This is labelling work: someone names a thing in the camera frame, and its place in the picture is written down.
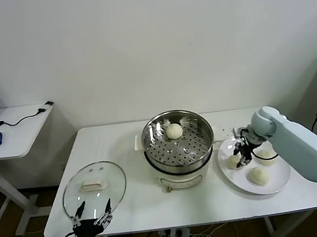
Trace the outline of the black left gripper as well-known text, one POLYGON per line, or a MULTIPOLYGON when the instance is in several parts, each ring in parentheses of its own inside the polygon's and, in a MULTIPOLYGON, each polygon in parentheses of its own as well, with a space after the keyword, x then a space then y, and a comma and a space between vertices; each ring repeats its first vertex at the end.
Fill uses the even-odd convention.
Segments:
POLYGON ((76 237, 96 237, 100 233, 102 233, 102 228, 106 228, 112 218, 113 214, 111 213, 111 199, 108 199, 105 207, 105 211, 99 218, 89 219, 89 220, 81 220, 84 208, 85 201, 81 203, 79 208, 76 210, 75 215, 71 216, 71 222, 73 225, 73 231, 76 237))

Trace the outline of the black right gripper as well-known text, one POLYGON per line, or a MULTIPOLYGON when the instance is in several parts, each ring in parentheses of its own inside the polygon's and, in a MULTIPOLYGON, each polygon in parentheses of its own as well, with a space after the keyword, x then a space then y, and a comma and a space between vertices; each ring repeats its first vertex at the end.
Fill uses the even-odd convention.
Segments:
POLYGON ((242 157, 237 163, 237 168, 242 168, 246 165, 249 165, 252 161, 252 148, 244 138, 239 139, 236 143, 233 154, 236 156, 238 153, 240 153, 242 157))

